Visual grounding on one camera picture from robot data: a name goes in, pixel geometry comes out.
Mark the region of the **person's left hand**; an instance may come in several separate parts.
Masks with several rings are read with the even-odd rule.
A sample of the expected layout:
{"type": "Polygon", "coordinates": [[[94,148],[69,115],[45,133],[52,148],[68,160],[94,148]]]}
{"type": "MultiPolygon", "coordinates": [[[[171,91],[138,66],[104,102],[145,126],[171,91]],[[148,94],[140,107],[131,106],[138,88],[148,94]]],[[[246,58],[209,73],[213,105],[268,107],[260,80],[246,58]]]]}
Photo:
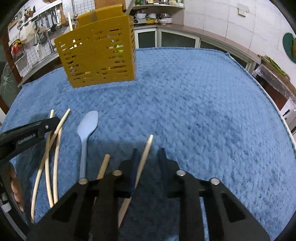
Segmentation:
{"type": "Polygon", "coordinates": [[[20,211],[23,212],[24,202],[23,202],[22,185],[20,183],[19,178],[16,176],[15,168],[11,163],[9,163],[9,175],[10,175],[10,181],[11,181],[11,190],[13,192],[14,199],[18,204],[20,211]]]}

